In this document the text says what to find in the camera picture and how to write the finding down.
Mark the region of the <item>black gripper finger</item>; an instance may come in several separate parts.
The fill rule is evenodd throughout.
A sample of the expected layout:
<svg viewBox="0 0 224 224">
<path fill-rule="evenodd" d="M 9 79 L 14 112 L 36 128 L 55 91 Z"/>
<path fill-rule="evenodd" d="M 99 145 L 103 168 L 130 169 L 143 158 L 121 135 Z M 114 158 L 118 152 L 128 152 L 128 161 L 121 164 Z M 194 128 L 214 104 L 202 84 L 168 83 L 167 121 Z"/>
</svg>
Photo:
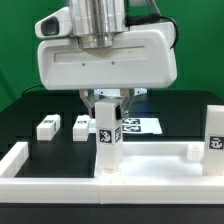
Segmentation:
<svg viewBox="0 0 224 224">
<path fill-rule="evenodd" d="M 133 89 L 120 89 L 118 100 L 120 101 L 121 116 L 123 119 L 129 117 L 129 106 L 134 96 Z"/>
<path fill-rule="evenodd" d="M 91 118 L 95 117 L 95 103 L 98 101 L 98 96 L 93 90 L 81 89 L 79 95 L 84 105 L 88 109 L 89 116 Z"/>
</svg>

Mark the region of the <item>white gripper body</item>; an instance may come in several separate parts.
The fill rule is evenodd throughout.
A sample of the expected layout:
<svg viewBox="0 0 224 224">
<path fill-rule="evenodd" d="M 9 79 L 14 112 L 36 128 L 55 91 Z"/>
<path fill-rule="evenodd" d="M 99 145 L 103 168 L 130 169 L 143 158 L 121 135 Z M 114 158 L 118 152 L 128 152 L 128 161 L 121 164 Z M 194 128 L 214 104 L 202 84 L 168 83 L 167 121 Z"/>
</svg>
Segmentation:
<svg viewBox="0 0 224 224">
<path fill-rule="evenodd" d="M 81 49 L 75 38 L 46 40 L 37 51 L 49 90 L 166 88 L 177 78 L 170 22 L 133 26 L 109 48 Z"/>
</svg>

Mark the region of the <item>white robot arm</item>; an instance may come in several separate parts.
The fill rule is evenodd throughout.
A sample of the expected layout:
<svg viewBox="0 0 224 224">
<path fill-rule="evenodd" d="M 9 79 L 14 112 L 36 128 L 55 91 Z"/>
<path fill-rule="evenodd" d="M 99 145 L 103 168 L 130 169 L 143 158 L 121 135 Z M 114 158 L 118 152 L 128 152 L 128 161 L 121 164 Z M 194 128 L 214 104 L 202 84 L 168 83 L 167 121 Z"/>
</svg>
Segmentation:
<svg viewBox="0 0 224 224">
<path fill-rule="evenodd" d="M 130 15 L 135 0 L 68 0 L 68 5 L 35 25 L 42 39 L 38 67 L 48 90 L 78 90 L 91 115 L 99 94 L 120 91 L 121 113 L 128 115 L 131 91 L 166 88 L 177 78 L 176 21 L 158 12 Z"/>
</svg>

